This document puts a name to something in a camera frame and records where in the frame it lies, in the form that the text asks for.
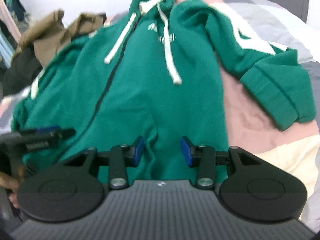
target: bed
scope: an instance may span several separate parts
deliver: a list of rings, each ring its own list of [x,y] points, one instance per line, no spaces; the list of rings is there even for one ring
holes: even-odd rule
[[[224,85],[224,105],[230,145],[237,145],[299,178],[308,191],[301,221],[313,231],[320,230],[320,30],[308,27],[280,5],[266,0],[203,0],[225,3],[241,16],[263,40],[298,50],[299,63],[310,76],[316,103],[316,119],[294,123],[281,132],[247,94],[234,77],[220,72]],[[108,18],[105,25],[117,22],[126,12]],[[0,133],[10,131],[12,111],[29,89],[4,98],[0,104]]]

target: person's hand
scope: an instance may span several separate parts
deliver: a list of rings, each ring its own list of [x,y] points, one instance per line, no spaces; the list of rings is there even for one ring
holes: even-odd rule
[[[17,191],[20,183],[24,180],[24,166],[18,167],[18,179],[10,177],[9,175],[0,172],[0,187],[10,189],[13,193],[9,194],[9,200],[12,202],[15,208],[19,208],[17,200]]]

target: white logo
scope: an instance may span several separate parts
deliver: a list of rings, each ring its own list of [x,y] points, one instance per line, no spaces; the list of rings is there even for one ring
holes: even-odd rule
[[[155,23],[151,23],[151,24],[148,26],[148,30],[154,30],[155,32],[157,32],[158,26],[157,26]],[[174,33],[173,33],[173,34],[170,34],[170,35],[169,35],[169,41],[170,41],[170,42],[173,42],[174,39],[175,39]],[[164,37],[159,36],[159,37],[158,37],[158,41],[160,41],[160,42],[162,42],[162,43],[164,44]]]
[[[165,185],[167,185],[167,184],[166,184],[164,181],[161,181],[161,182],[158,182],[157,185],[158,185],[159,187],[163,187],[163,186],[165,186]]]
[[[154,30],[155,32],[157,32],[158,26],[157,26],[155,23],[151,23],[151,24],[148,26],[148,30]]]
[[[169,35],[169,41],[170,41],[170,43],[173,42],[174,39],[175,39],[174,33],[173,33],[173,34],[170,34],[170,35]],[[159,37],[158,37],[158,41],[160,41],[160,42],[162,42],[162,43],[164,44],[164,37],[159,36]]]

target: hoodie cuff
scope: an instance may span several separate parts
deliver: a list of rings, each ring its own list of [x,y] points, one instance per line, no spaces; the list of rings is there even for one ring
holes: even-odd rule
[[[289,128],[299,117],[286,94],[258,68],[249,69],[240,82],[272,117],[281,131]]]

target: green hoodie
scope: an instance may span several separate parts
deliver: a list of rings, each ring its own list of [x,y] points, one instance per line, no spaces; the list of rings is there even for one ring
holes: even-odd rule
[[[12,128],[72,126],[76,135],[24,162],[42,170],[86,147],[105,151],[142,135],[146,152],[138,168],[127,169],[130,183],[194,181],[181,137],[220,151],[229,146],[216,55],[281,130],[314,119],[296,50],[262,41],[226,4],[174,2],[133,0],[118,23],[76,39],[53,59],[16,107]],[[225,175],[220,168],[218,180]]]

